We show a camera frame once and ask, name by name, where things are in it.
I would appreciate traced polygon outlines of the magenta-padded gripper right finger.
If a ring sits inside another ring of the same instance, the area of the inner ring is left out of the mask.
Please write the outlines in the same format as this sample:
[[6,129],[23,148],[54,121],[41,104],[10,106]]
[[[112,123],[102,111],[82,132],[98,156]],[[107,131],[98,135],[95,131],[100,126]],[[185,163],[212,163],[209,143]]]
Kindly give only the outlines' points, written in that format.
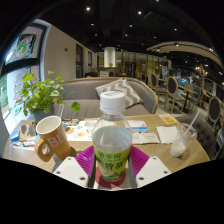
[[149,157],[132,146],[128,160],[129,179],[132,188],[140,188],[171,174],[157,157]]

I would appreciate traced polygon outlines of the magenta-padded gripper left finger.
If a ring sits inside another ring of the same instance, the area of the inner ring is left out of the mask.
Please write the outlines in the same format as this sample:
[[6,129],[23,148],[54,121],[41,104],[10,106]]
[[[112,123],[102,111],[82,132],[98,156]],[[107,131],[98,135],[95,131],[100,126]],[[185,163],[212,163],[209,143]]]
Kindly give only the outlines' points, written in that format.
[[95,182],[96,161],[94,147],[90,146],[76,157],[67,157],[53,172],[67,181],[84,188],[92,188]]

